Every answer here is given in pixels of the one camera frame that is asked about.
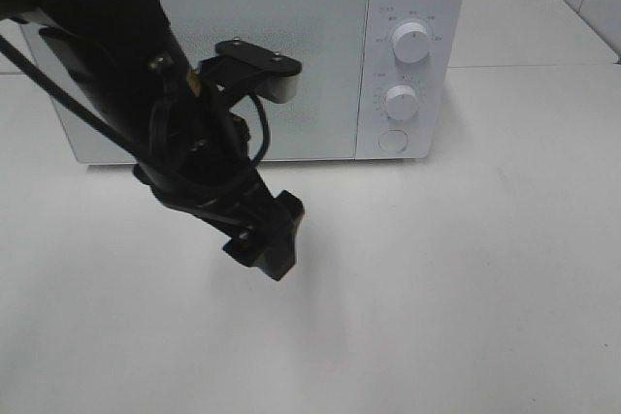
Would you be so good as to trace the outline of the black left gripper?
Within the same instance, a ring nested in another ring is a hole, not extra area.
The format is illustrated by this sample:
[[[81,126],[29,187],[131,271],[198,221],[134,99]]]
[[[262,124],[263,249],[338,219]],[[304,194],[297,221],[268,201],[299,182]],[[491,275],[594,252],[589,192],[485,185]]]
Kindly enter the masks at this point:
[[[223,250],[247,268],[280,281],[296,265],[296,236],[305,215],[303,202],[289,191],[276,197],[257,172],[270,142],[267,118],[258,110],[262,137],[250,156],[246,122],[225,110],[209,110],[190,119],[196,134],[184,134],[170,108],[151,111],[149,154],[167,165],[163,174],[146,163],[134,167],[165,207],[189,213],[222,231]]]

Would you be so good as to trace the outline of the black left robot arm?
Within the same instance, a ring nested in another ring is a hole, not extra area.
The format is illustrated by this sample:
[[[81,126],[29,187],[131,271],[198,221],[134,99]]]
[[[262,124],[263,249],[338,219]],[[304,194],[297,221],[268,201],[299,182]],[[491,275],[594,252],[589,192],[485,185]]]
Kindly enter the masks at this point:
[[[240,39],[192,65],[160,0],[1,0],[1,16],[36,24],[44,43],[87,97],[82,105],[8,41],[2,54],[56,102],[134,157],[134,176],[164,206],[228,238],[225,251],[273,280],[295,265],[304,214],[289,192],[273,195],[257,171],[270,142],[249,150],[233,108],[282,104],[299,61]]]

